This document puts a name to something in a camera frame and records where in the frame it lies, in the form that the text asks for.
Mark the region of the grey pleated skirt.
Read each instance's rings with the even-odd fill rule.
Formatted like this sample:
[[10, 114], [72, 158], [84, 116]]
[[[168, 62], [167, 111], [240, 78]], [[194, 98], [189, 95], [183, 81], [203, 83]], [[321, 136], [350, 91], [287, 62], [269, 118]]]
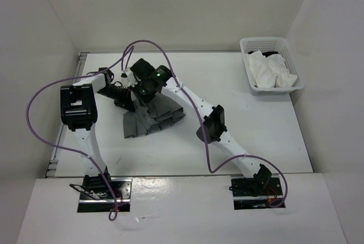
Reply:
[[151, 102], [141, 105], [133, 102], [135, 111], [123, 116], [124, 138], [136, 138], [167, 129], [185, 117], [183, 107], [175, 100], [156, 93]]

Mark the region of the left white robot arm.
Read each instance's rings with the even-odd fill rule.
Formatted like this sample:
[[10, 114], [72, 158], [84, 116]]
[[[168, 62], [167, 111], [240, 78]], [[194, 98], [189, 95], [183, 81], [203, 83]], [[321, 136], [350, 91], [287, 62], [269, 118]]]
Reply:
[[61, 120], [74, 134], [85, 167], [83, 186], [100, 198], [113, 193], [113, 183], [102, 159], [96, 138], [98, 111], [95, 95], [99, 93], [114, 101], [115, 106], [134, 112], [131, 92], [120, 82], [113, 82], [114, 73], [99, 68], [100, 74], [90, 72], [86, 78], [60, 89]]

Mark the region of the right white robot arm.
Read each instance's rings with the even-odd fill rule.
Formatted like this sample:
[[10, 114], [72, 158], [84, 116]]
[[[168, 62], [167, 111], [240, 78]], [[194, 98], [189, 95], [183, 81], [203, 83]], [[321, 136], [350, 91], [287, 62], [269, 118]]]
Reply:
[[221, 166], [229, 161], [237, 160], [237, 166], [244, 176], [250, 173], [243, 158], [253, 158], [240, 146], [225, 126], [225, 111], [221, 105], [213, 106], [205, 102], [184, 86], [175, 76], [171, 68], [163, 65], [154, 68], [147, 61], [139, 59], [131, 68], [131, 76], [134, 81], [129, 88], [133, 91], [141, 105], [144, 106], [166, 106], [166, 100], [157, 100], [157, 94], [165, 90], [167, 98], [175, 102], [181, 101], [191, 106], [197, 115], [200, 127], [196, 131], [197, 137], [204, 142], [205, 148], [212, 144], [221, 151], [230, 155], [230, 159], [223, 162]]

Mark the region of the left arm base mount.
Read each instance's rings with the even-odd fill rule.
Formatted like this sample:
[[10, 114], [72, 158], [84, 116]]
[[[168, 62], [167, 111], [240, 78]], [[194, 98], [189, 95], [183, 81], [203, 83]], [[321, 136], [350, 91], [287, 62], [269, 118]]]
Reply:
[[127, 178], [114, 178], [109, 182], [111, 189], [104, 181], [91, 183], [86, 179], [82, 184], [69, 184], [79, 194], [78, 213], [110, 212], [117, 201], [118, 213], [129, 212], [131, 208], [132, 180]]

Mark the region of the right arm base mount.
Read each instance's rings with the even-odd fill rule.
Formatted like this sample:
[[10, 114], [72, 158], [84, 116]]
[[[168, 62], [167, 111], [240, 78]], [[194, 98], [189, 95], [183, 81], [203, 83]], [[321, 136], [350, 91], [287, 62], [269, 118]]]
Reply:
[[229, 190], [233, 195], [235, 210], [253, 210], [270, 208], [270, 203], [277, 205], [283, 198], [283, 190], [279, 177], [270, 178], [262, 191], [254, 192], [250, 183], [252, 178], [232, 177]]

